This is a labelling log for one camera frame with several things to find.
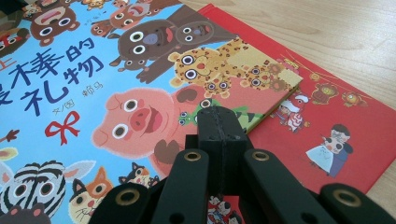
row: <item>cartoon zebra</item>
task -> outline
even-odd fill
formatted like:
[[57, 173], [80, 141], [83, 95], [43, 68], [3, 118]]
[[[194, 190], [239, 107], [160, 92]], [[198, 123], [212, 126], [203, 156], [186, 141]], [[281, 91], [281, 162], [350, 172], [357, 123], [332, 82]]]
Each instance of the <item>cartoon zebra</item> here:
[[43, 203], [45, 214], [52, 217], [65, 195], [65, 184], [81, 179], [95, 165], [95, 161], [78, 161], [66, 168], [58, 161], [26, 164], [16, 174], [0, 161], [0, 216], [14, 205], [31, 209]]

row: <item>pink pig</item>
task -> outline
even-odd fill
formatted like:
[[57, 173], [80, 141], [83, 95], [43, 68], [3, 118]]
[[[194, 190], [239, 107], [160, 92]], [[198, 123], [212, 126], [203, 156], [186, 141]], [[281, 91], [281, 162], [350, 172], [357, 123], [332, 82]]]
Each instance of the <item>pink pig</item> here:
[[[256, 91], [234, 85], [227, 99], [213, 98], [222, 106], [246, 105], [249, 112], [267, 111], [274, 91]], [[93, 143], [111, 153], [130, 159], [148, 157], [160, 177], [169, 175], [176, 154], [184, 149], [186, 134], [197, 133], [194, 125], [180, 125], [181, 112], [191, 113], [205, 99], [202, 87], [189, 85], [170, 94], [161, 89], [136, 88], [112, 95], [106, 102], [103, 123], [92, 135]]]

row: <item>red book cover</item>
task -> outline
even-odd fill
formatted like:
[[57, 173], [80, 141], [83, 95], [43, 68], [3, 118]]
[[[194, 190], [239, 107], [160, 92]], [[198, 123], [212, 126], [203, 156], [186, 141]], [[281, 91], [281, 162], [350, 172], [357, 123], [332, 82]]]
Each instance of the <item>red book cover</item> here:
[[333, 182], [367, 192], [396, 158], [396, 111], [221, 9], [199, 12], [304, 79], [249, 134], [253, 146], [274, 152], [314, 192]]

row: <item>cartoon character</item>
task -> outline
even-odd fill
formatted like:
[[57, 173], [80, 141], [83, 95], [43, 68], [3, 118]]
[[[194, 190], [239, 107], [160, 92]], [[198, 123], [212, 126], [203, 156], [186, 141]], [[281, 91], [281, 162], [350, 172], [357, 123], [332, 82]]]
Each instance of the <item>cartoon character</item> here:
[[116, 30], [110, 23], [110, 20], [96, 21], [92, 23], [91, 34], [106, 37]]
[[154, 61], [137, 75], [141, 82], [150, 83], [174, 64], [168, 61], [172, 52], [182, 53], [204, 44], [229, 41], [235, 35], [182, 6], [167, 20], [147, 21], [109, 38], [119, 39], [120, 57], [110, 63], [111, 66], [118, 66], [121, 61]]
[[149, 170], [141, 165], [132, 162], [132, 171], [127, 176], [120, 176], [119, 181], [121, 184], [128, 182], [136, 183], [151, 188], [160, 182], [160, 178], [155, 175], [154, 177], [149, 176]]
[[102, 202], [113, 184], [106, 175], [104, 167], [100, 167], [94, 180], [85, 185], [79, 179], [73, 181], [73, 196], [69, 201], [69, 216], [74, 223], [86, 224], [98, 205]]
[[112, 13], [110, 22], [116, 29], [129, 30], [146, 16], [154, 16], [164, 8], [178, 4], [180, 2], [177, 0], [152, 0], [150, 3], [136, 2], [126, 7], [120, 7], [120, 9]]
[[103, 5], [105, 4], [105, 1], [110, 1], [110, 0], [82, 0], [81, 4], [88, 5], [87, 10], [91, 10], [93, 8], [102, 8]]
[[114, 0], [112, 5], [117, 8], [126, 7], [129, 4], [129, 0]]
[[50, 45], [56, 35], [65, 31], [74, 31], [79, 27], [76, 13], [69, 7], [74, 1], [38, 1], [41, 12], [24, 18], [31, 21], [32, 36], [40, 41], [40, 46]]
[[14, 205], [22, 209], [33, 209], [43, 203], [44, 212], [52, 217], [61, 205], [66, 191], [65, 183], [82, 178], [94, 166], [94, 161], [79, 161], [64, 167], [58, 161], [43, 164], [30, 163], [16, 174], [0, 161], [0, 216], [8, 213]]
[[22, 10], [24, 11], [23, 17], [32, 17], [33, 14], [42, 12], [41, 7], [39, 7], [35, 2], [23, 7]]
[[207, 215], [208, 221], [212, 223], [228, 223], [231, 211], [231, 204], [227, 202], [220, 202], [215, 211], [209, 211]]
[[332, 97], [338, 95], [337, 88], [330, 83], [317, 83], [315, 87], [317, 89], [312, 92], [312, 103], [316, 105], [327, 105]]
[[367, 106], [367, 102], [361, 99], [361, 96], [356, 92], [344, 92], [342, 98], [346, 107], [351, 107], [353, 105]]
[[179, 87], [184, 83], [204, 86], [205, 97], [219, 94], [222, 98], [230, 96], [230, 77], [244, 77], [245, 71], [237, 65], [228, 63], [228, 59], [240, 50], [248, 49], [247, 43], [236, 38], [218, 49], [191, 49], [183, 54], [173, 52], [168, 60], [175, 63], [175, 75], [171, 86]]
[[281, 125], [289, 126], [296, 133], [303, 127], [309, 127], [309, 122], [304, 121], [302, 112], [309, 98], [301, 92], [294, 92], [287, 100], [283, 101], [271, 117], [278, 117]]
[[1, 224], [39, 223], [50, 224], [50, 218], [44, 212], [43, 203], [35, 203], [31, 209], [22, 209], [19, 205], [12, 206], [0, 216]]
[[324, 170], [327, 175], [336, 177], [347, 161], [348, 154], [353, 152], [352, 146], [347, 143], [349, 130], [343, 124], [335, 124], [331, 136], [322, 138], [324, 143], [306, 151], [306, 155], [312, 164]]
[[17, 28], [21, 18], [21, 11], [16, 11], [0, 20], [0, 58], [20, 48], [30, 37], [28, 29]]

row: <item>cartoon cat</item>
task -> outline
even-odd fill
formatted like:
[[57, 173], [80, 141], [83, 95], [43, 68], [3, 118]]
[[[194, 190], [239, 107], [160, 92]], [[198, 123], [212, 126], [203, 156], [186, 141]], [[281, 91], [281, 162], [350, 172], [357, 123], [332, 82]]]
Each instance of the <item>cartoon cat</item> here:
[[132, 171], [127, 176], [120, 176], [119, 181], [121, 184], [128, 182], [136, 183], [145, 186], [146, 188], [151, 188], [158, 182], [160, 178], [156, 175], [154, 177], [149, 176], [149, 170], [145, 166], [141, 166], [132, 162]]
[[74, 223], [88, 223], [94, 210], [113, 189], [113, 185], [106, 176], [104, 167], [100, 167], [95, 179], [84, 185], [81, 180], [73, 181], [73, 196], [69, 202], [69, 216]]

